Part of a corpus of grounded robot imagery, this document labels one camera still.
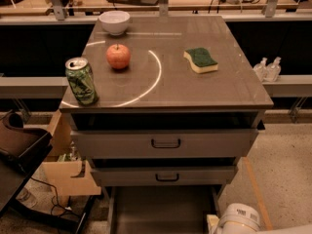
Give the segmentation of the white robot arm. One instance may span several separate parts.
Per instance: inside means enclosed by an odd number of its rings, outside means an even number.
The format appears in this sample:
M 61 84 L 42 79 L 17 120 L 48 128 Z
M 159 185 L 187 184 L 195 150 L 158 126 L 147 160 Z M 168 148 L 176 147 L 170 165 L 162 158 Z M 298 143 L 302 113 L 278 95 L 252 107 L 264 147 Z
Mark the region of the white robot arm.
M 230 204 L 221 217 L 208 214 L 207 223 L 209 234 L 312 234 L 311 224 L 261 231 L 258 211 L 239 203 Z

